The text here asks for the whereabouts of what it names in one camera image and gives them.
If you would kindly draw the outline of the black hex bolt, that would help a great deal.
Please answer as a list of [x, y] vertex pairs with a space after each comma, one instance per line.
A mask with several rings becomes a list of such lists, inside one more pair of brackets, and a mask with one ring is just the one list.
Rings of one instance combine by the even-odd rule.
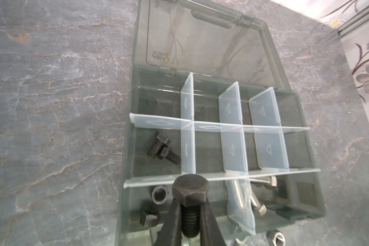
[[197, 174], [182, 175], [172, 186], [173, 198], [181, 204], [181, 229], [188, 238], [200, 232], [200, 209], [207, 200], [208, 191], [208, 180]]
[[150, 159], [155, 159], [164, 146], [168, 146], [171, 140], [159, 131], [154, 134], [155, 140], [147, 152]]
[[167, 159], [170, 162], [180, 165], [181, 164], [181, 158], [180, 156], [176, 155], [175, 153], [171, 152], [167, 146], [162, 147], [158, 154], [159, 159]]

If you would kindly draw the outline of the black hex nut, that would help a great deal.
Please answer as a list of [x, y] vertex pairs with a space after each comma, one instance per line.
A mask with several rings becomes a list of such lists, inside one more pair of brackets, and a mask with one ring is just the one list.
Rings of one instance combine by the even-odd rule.
[[169, 191], [166, 186], [160, 185], [152, 189], [151, 198], [156, 205], [162, 205], [167, 201]]
[[151, 210], [145, 210], [140, 214], [139, 223], [146, 228], [152, 228], [159, 224], [160, 218], [160, 213]]

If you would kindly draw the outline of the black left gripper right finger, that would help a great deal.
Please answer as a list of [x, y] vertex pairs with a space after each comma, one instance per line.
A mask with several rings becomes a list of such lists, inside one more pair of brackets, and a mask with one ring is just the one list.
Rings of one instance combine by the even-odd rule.
[[208, 199], [200, 206], [200, 244], [226, 246]]

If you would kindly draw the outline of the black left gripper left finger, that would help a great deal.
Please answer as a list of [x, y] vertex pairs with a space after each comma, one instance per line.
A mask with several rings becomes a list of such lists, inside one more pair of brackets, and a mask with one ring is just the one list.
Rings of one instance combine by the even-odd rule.
[[181, 204], [173, 199], [155, 246], [181, 246]]

